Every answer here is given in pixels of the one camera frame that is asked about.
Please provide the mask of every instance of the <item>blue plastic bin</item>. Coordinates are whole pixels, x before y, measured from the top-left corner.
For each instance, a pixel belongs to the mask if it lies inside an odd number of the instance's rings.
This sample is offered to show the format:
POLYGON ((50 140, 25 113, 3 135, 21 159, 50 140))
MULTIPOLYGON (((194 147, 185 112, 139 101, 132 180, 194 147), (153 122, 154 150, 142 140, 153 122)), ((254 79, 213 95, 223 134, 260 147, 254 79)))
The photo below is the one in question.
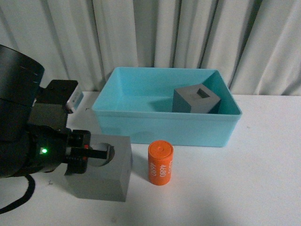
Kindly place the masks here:
POLYGON ((241 110, 217 70, 115 68, 92 107, 103 134, 132 143, 225 146, 241 110), (203 83, 221 98, 218 114, 173 113, 174 89, 203 83))

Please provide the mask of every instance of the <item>orange can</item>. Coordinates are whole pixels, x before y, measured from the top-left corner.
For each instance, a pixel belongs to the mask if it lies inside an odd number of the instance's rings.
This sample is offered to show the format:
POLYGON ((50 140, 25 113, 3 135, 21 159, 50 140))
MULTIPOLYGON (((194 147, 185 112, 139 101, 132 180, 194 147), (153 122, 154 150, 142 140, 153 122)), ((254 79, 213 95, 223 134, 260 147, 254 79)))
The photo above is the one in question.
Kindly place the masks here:
POLYGON ((150 144, 148 152, 150 182, 167 184, 171 177, 174 147, 165 140, 157 140, 150 144))

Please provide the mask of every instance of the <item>gray block with hole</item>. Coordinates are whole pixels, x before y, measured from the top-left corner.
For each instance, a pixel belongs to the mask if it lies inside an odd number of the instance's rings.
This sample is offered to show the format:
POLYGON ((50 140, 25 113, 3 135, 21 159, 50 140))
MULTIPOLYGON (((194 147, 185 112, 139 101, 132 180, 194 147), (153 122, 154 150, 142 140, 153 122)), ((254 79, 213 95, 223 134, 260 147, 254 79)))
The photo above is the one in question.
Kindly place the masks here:
POLYGON ((174 90, 173 112, 218 113, 221 99, 203 84, 174 90))
POLYGON ((91 136, 93 149, 100 150, 105 144, 114 146, 110 162, 89 158, 84 174, 65 175, 65 178, 78 198, 125 202, 133 161, 130 137, 91 136))

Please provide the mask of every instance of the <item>white table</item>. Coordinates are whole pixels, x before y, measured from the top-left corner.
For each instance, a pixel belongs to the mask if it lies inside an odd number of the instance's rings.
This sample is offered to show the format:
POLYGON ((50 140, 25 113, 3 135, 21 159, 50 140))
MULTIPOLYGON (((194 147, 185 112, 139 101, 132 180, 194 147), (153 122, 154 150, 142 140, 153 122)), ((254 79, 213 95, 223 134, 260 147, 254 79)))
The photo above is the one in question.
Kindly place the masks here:
MULTIPOLYGON (((85 92, 72 129, 100 133, 85 92)), ((234 96, 243 116, 226 147, 174 146, 171 181, 148 179, 148 145, 132 144, 126 202, 83 200, 68 192, 66 165, 36 173, 36 191, 0 215, 1 226, 301 225, 301 97, 234 96)), ((21 197, 24 178, 0 179, 0 206, 21 197)))

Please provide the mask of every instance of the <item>white curtain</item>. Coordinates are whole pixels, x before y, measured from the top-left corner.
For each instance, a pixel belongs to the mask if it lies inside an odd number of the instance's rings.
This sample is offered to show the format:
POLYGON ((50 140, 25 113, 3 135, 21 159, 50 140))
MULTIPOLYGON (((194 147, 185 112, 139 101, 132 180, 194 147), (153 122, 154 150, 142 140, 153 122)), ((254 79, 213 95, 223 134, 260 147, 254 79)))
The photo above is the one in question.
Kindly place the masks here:
POLYGON ((301 0, 0 0, 0 44, 101 90, 118 66, 218 69, 233 94, 301 95, 301 0))

